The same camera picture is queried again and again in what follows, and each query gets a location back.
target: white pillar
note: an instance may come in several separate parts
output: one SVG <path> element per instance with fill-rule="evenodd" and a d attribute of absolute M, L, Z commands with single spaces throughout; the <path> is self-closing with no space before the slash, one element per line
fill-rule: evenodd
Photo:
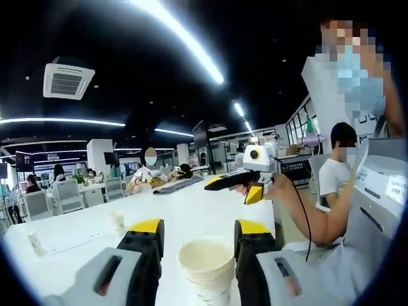
<path fill-rule="evenodd" d="M 339 92 L 337 79 L 331 76 L 335 71 L 329 69 L 329 64 L 334 63 L 328 63 L 325 56 L 317 54 L 315 57 L 308 57 L 302 77 L 312 98 L 320 132 L 326 138 L 323 152 L 327 154 L 332 151 L 330 134 L 333 126 L 339 122 L 353 124 L 346 115 L 344 94 Z"/>
<path fill-rule="evenodd" d="M 105 162 L 105 152 L 113 152 L 112 139 L 92 139 L 87 144 L 88 167 L 96 172 L 102 171 L 107 177 L 110 174 L 110 165 Z"/>
<path fill-rule="evenodd" d="M 188 143 L 181 143 L 177 145 L 178 164 L 189 163 L 189 145 Z"/>

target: computer screen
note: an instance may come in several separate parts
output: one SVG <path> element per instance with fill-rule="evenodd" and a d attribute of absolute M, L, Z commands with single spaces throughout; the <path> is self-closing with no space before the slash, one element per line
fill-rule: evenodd
<path fill-rule="evenodd" d="M 193 138 L 196 150 L 207 147 L 207 125 L 204 123 L 204 121 L 200 121 L 200 123 L 193 129 Z"/>
<path fill-rule="evenodd" d="M 105 155 L 105 163 L 106 164 L 114 164 L 115 167 L 120 167 L 119 163 L 119 155 L 114 152 L 104 152 Z"/>
<path fill-rule="evenodd" d="M 20 189 L 21 191 L 24 193 L 27 190 L 28 187 L 28 182 L 24 181 L 24 182 L 20 182 Z"/>
<path fill-rule="evenodd" d="M 15 167 L 17 171 L 21 172 L 34 171 L 33 155 L 16 151 Z"/>
<path fill-rule="evenodd" d="M 7 164 L 0 163 L 0 179 L 7 179 Z"/>

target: blue surgical mask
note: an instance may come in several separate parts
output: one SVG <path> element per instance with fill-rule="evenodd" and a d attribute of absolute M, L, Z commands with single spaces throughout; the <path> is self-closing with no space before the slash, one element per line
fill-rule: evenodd
<path fill-rule="evenodd" d="M 155 163 L 156 160 L 157 160 L 157 157 L 145 156 L 145 160 L 146 160 L 146 163 L 147 163 L 149 166 L 153 166 L 154 163 Z"/>
<path fill-rule="evenodd" d="M 368 113 L 378 118 L 384 113 L 383 79 L 368 77 L 368 71 L 360 66 L 360 54 L 353 53 L 352 45 L 344 46 L 344 54 L 337 54 L 336 74 L 349 118 Z"/>

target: black cable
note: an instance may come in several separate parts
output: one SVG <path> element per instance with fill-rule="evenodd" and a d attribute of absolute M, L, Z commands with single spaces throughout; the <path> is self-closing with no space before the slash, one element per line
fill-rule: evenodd
<path fill-rule="evenodd" d="M 278 161 L 280 163 L 280 165 L 283 164 L 283 162 L 281 160 L 276 159 L 276 158 L 275 158 L 275 160 Z M 310 228 L 309 218 L 307 217 L 306 208 L 305 208 L 305 205 L 303 204 L 302 198 L 300 197 L 299 191 L 296 188 L 295 183 L 292 180 L 290 180 L 290 181 L 291 181 L 291 183 L 292 183 L 292 185 L 293 185 L 293 187 L 294 187 L 294 189 L 296 191 L 296 194 L 298 195 L 300 204 L 302 204 L 303 212 L 305 213 L 307 229 L 309 231 L 309 246 L 307 247 L 307 254 L 306 254 L 306 262 L 307 262 L 307 260 L 309 259 L 309 255 L 310 255 L 310 249 L 312 248 L 312 230 Z"/>

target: desk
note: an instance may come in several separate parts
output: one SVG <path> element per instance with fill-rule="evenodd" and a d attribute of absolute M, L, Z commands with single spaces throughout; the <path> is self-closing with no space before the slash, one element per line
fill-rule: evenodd
<path fill-rule="evenodd" d="M 184 243 L 205 235 L 219 235 L 233 244 L 234 224 L 239 218 L 263 219 L 275 233 L 271 201 L 245 206 L 242 204 L 244 197 L 234 191 L 205 191 L 204 185 L 210 178 L 205 177 L 201 182 L 168 195 L 140 193 L 69 214 L 11 226 L 4 236 L 4 246 L 10 258 L 15 260 L 22 279 L 35 293 L 58 295 L 73 284 L 81 266 L 105 247 L 117 247 L 121 237 L 111 232 L 111 212 L 120 210 L 127 227 L 147 219 L 162 218 L 164 258 L 156 306 L 191 305 L 191 295 L 186 294 L 189 287 L 177 263 L 177 253 Z M 28 231 L 35 231 L 46 249 L 68 250 L 38 259 L 26 237 Z M 231 294 L 231 305 L 240 305 L 236 281 Z"/>

